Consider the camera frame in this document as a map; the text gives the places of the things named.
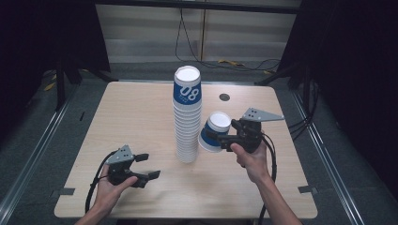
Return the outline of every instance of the metal bracket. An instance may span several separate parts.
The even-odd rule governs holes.
[[[267,122],[275,120],[284,120],[283,115],[278,115],[270,112],[265,112],[257,110],[255,108],[249,108],[242,116],[245,120],[250,120],[254,122]]]
[[[106,160],[106,164],[110,165],[117,162],[124,162],[133,159],[134,155],[132,154],[131,149],[128,145],[125,144],[122,148],[119,148],[117,152],[115,152]]]

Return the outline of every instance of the white wall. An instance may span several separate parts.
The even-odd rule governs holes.
[[[221,1],[232,4],[298,7],[299,0]],[[177,8],[97,5],[99,22],[111,63],[167,62],[175,57],[180,23]],[[295,15],[183,9],[194,53],[203,60],[254,60],[280,58]],[[184,30],[178,56],[193,59]]]

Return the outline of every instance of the wooden table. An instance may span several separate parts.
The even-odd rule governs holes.
[[[202,125],[214,111],[235,119],[249,107],[283,114],[270,87],[202,84],[202,92]],[[109,83],[65,184],[75,188],[74,194],[60,196],[54,210],[58,217],[84,215],[85,198],[101,161],[128,144],[133,154],[149,154],[148,161],[134,162],[132,171],[161,170],[161,176],[145,188],[123,192],[110,217],[258,218],[263,204],[260,194],[234,153],[209,153],[199,146],[193,163],[178,160],[172,93],[172,83]],[[224,93],[230,100],[220,100]],[[263,122],[262,127],[275,143],[280,192],[299,218],[316,217],[312,195],[298,190],[308,184],[285,121]]]

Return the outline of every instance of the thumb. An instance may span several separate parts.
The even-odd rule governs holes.
[[[123,190],[132,186],[135,182],[137,182],[138,178],[136,176],[132,176],[127,178],[123,183],[117,186],[117,190],[121,193]]]
[[[237,156],[244,162],[247,160],[248,158],[248,153],[246,152],[246,150],[240,146],[237,143],[232,143],[231,144],[231,149],[232,151],[237,154]]]

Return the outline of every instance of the metal frame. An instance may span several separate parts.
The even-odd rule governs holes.
[[[115,6],[136,6],[154,8],[194,8],[225,11],[267,12],[282,14],[298,14],[299,12],[315,12],[314,10],[299,7],[273,7],[246,4],[227,4],[215,2],[176,1],[176,0],[58,0],[65,3],[99,4]]]

